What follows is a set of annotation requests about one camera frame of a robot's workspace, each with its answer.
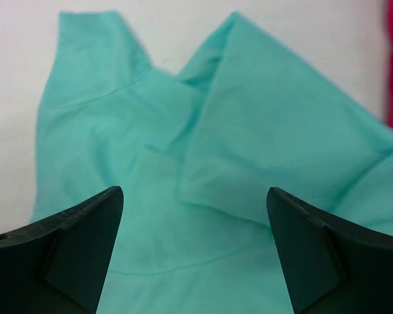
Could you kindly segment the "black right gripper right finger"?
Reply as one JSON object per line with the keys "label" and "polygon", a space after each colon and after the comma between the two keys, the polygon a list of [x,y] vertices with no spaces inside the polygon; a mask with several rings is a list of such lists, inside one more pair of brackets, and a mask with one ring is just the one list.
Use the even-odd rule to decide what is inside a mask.
{"label": "black right gripper right finger", "polygon": [[294,313],[393,313],[393,236],[277,187],[267,213]]}

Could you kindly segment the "teal t-shirt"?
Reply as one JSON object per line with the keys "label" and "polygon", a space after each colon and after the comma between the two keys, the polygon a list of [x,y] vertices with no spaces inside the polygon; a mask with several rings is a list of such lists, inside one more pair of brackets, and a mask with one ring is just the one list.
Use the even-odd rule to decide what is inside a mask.
{"label": "teal t-shirt", "polygon": [[272,186],[393,235],[393,131],[237,13],[172,76],[62,12],[36,158],[34,220],[123,189],[99,313],[291,313]]}

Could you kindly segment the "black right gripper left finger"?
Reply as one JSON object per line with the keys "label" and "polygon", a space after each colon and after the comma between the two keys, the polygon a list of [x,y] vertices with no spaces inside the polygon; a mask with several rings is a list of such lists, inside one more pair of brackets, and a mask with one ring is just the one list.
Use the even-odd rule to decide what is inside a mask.
{"label": "black right gripper left finger", "polygon": [[112,186],[0,234],[0,313],[96,313],[122,210]]}

